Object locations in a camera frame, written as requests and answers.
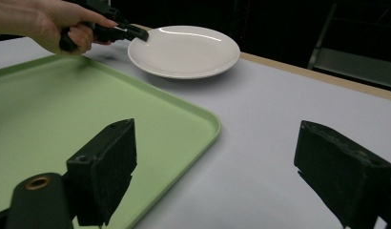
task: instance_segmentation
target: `green tray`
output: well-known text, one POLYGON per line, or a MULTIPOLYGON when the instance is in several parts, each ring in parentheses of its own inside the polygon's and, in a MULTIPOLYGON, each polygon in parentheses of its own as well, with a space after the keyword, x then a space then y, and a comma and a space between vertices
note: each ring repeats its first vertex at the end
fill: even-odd
POLYGON ((9 208, 19 182, 65 174, 71 155, 126 118, 135 120, 138 165, 108 228, 133 227, 216 140, 219 119, 84 56, 1 69, 0 211, 9 208))

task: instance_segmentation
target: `white table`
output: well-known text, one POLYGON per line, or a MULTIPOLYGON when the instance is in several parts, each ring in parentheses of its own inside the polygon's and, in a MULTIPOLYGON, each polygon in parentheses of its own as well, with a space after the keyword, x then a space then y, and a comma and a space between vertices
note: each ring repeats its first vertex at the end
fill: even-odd
MULTIPOLYGON (((391 162, 389 92, 249 55, 243 56, 256 62, 241 58, 214 77, 167 79, 139 70, 128 45, 94 45, 85 55, 222 123, 216 143, 135 228, 341 228, 293 164, 302 120, 329 126, 391 162)), ((0 68, 47 55, 29 38, 0 42, 0 68)))

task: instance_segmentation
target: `white plate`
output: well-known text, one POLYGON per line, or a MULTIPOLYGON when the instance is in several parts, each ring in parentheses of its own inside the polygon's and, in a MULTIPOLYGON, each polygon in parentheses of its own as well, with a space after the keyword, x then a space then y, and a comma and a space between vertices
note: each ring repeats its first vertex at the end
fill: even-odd
POLYGON ((140 69, 159 76, 202 78, 230 69, 240 56, 229 36, 206 28, 171 26, 149 31, 144 42, 135 38, 128 56, 140 69))

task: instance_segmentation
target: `table surface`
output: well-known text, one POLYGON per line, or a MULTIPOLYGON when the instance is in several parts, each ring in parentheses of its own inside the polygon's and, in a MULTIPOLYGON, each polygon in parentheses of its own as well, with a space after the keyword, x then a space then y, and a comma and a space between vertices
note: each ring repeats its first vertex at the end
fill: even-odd
MULTIPOLYGON (((216 143, 135 228, 341 228, 293 164, 302 120, 329 126, 391 162, 391 92, 247 53, 213 77, 168 79, 138 69, 129 44, 94 45, 85 55, 222 123, 216 143)), ((29 38, 0 42, 0 68, 48 55, 29 38)))

